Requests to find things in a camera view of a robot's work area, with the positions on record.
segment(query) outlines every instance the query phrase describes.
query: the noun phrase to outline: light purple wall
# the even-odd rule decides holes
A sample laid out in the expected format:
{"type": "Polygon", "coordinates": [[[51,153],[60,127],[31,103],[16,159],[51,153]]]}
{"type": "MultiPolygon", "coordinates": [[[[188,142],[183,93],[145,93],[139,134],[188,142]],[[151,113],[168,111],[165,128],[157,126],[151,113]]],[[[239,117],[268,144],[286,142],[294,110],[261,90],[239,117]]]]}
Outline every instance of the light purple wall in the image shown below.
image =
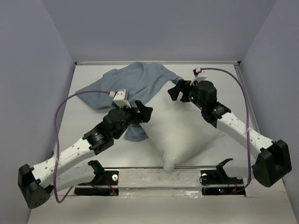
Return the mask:
{"type": "Polygon", "coordinates": [[[43,0],[82,61],[241,60],[275,0],[43,0]]]}
{"type": "Polygon", "coordinates": [[[41,0],[0,3],[0,223],[25,224],[18,168],[49,157],[74,62],[41,0]]]}
{"type": "Polygon", "coordinates": [[[293,171],[285,177],[299,221],[299,1],[278,0],[241,68],[262,134],[286,141],[293,171]]]}

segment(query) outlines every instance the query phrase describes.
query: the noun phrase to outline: white pillow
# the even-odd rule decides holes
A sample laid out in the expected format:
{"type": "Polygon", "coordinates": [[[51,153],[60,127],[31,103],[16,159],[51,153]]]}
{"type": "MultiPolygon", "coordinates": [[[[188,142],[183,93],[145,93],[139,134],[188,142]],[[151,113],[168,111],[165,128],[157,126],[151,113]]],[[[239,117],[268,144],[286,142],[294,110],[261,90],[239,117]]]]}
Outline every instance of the white pillow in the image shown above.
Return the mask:
{"type": "Polygon", "coordinates": [[[221,131],[204,121],[200,109],[192,103],[172,101],[167,91],[174,87],[169,81],[149,101],[153,107],[149,123],[141,123],[147,136],[159,150],[165,172],[205,149],[220,136],[221,131]]]}

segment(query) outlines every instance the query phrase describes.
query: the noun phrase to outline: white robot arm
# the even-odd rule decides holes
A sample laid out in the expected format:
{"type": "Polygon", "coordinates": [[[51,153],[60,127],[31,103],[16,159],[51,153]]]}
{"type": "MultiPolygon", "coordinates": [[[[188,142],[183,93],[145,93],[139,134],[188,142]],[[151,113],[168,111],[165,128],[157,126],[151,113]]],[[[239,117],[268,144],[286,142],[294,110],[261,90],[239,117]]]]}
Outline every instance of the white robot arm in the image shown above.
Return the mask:
{"type": "Polygon", "coordinates": [[[78,180],[82,183],[90,182],[93,178],[101,178],[104,169],[97,161],[90,161],[88,164],[94,170],[93,178],[91,178],[92,175],[85,174],[80,175],[79,178],[72,178],[63,173],[73,169],[79,162],[111,147],[114,139],[119,139],[131,124],[150,120],[153,109],[145,107],[139,100],[135,101],[137,108],[132,107],[128,102],[126,90],[119,90],[113,102],[116,108],[110,110],[101,123],[59,154],[57,170],[55,169],[57,160],[55,156],[34,166],[25,164],[19,168],[18,185],[30,209],[39,207],[50,198],[53,193],[54,176],[59,176],[56,185],[59,190],[79,184],[78,180]]]}
{"type": "MultiPolygon", "coordinates": [[[[168,90],[171,99],[177,100],[179,93],[182,92],[180,101],[195,104],[201,110],[201,115],[206,122],[231,136],[244,148],[247,148],[248,144],[251,148],[250,153],[255,159],[255,162],[250,165],[250,173],[263,186],[270,187],[289,173],[292,165],[288,145],[282,140],[273,141],[251,128],[247,129],[230,109],[217,101],[217,90],[213,83],[205,80],[204,69],[193,70],[193,72],[195,75],[193,81],[181,79],[175,87],[168,90]]],[[[244,161],[228,158],[216,168],[222,176],[250,178],[249,164],[250,162],[247,164],[244,161]]]]}

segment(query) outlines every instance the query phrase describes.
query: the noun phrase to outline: blue cloth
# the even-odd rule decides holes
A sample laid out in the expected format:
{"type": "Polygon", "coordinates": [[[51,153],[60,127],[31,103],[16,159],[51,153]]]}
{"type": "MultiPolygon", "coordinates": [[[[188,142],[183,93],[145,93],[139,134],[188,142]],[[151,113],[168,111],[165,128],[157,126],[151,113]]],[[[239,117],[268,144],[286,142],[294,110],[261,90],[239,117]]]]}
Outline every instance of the blue cloth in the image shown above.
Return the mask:
{"type": "MultiPolygon", "coordinates": [[[[182,79],[163,65],[157,63],[135,62],[122,69],[113,69],[103,75],[103,78],[77,91],[105,90],[118,91],[126,89],[129,91],[129,103],[135,105],[135,100],[140,100],[144,105],[148,103],[162,88],[172,81],[177,84],[182,79]]],[[[78,95],[86,104],[95,110],[112,107],[113,98],[102,93],[85,93],[78,95]]],[[[148,138],[140,125],[131,125],[125,139],[129,141],[142,141],[148,138]]]]}

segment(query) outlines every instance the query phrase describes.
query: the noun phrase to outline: red wire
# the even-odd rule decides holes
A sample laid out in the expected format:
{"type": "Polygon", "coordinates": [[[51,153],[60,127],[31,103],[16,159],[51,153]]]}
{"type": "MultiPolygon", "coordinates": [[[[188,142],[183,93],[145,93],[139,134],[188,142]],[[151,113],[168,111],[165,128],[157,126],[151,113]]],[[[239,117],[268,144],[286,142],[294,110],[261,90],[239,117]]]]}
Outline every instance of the red wire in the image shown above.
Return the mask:
{"type": "Polygon", "coordinates": [[[237,190],[237,181],[235,181],[235,179],[233,178],[233,181],[235,182],[235,189],[233,190],[233,192],[235,192],[237,190]]]}
{"type": "Polygon", "coordinates": [[[109,181],[109,179],[108,179],[107,176],[106,176],[105,182],[106,182],[106,184],[107,184],[107,186],[108,186],[108,190],[109,190],[109,192],[112,191],[113,193],[115,193],[115,195],[117,195],[117,193],[115,192],[115,190],[114,190],[113,187],[111,186],[111,183],[110,183],[110,181],[109,181]]]}
{"type": "Polygon", "coordinates": [[[228,181],[228,186],[224,189],[223,194],[225,194],[225,191],[229,188],[230,182],[228,181]]]}

